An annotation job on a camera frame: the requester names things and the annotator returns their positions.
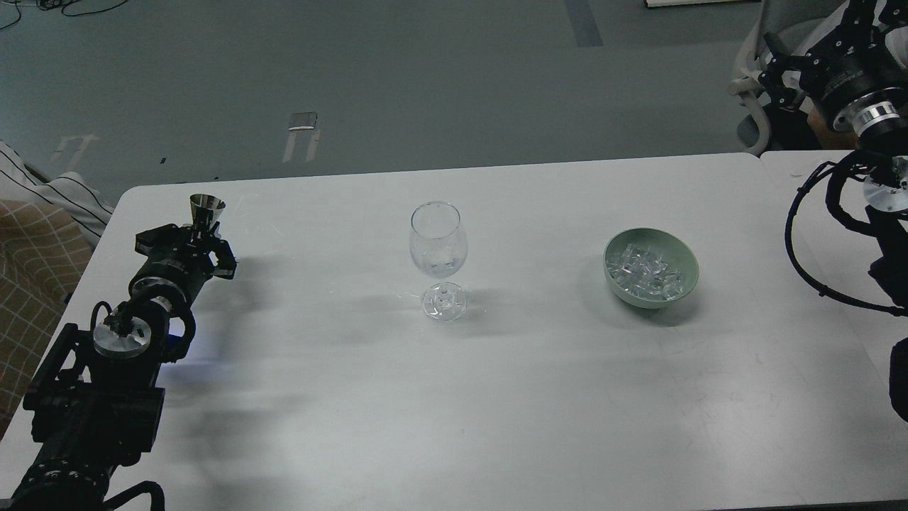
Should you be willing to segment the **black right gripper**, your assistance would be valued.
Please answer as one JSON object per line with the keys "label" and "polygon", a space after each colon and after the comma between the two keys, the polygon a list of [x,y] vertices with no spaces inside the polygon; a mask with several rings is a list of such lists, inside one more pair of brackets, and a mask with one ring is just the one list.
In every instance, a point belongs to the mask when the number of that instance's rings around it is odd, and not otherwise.
{"label": "black right gripper", "polygon": [[[804,96],[824,130],[836,135],[906,135],[906,57],[895,55],[906,32],[907,1],[846,1],[841,25],[800,55],[777,33],[763,33],[769,60],[758,75],[770,104],[798,110]],[[798,88],[785,84],[798,72]]]}

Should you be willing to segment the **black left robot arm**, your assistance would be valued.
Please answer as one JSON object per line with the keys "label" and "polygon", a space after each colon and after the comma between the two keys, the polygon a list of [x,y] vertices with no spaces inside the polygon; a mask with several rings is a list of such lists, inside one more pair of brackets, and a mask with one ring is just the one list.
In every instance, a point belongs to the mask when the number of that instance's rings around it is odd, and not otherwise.
{"label": "black left robot arm", "polygon": [[65,324],[23,397],[41,447],[4,510],[116,510],[140,495],[165,509],[158,483],[110,497],[111,476],[153,448],[165,401],[157,378],[190,349],[202,285],[236,275],[219,227],[197,221],[139,233],[135,249],[146,260],[128,299],[96,303],[87,330]]}

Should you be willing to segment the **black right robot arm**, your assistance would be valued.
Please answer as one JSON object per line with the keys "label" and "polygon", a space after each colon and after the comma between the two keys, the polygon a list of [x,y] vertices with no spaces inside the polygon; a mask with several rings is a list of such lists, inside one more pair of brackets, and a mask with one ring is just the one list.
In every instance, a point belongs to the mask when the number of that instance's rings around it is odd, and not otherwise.
{"label": "black right robot arm", "polygon": [[[785,249],[795,272],[837,302],[905,317],[906,3],[765,1],[737,65],[729,90],[752,113],[752,154],[844,149],[808,175],[786,214]],[[795,217],[820,183],[831,218],[879,247],[868,272],[889,304],[829,287],[795,255]]]}

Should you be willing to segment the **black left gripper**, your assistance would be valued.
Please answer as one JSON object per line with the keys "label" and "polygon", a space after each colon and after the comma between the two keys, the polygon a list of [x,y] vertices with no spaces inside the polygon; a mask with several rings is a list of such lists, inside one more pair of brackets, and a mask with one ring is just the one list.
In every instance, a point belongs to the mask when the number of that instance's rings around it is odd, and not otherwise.
{"label": "black left gripper", "polygon": [[146,257],[129,285],[129,297],[139,298],[151,287],[168,287],[150,300],[174,313],[182,305],[191,307],[205,282],[211,278],[233,280],[238,263],[227,240],[204,237],[204,250],[189,246],[188,224],[165,224],[135,236],[134,251]]}

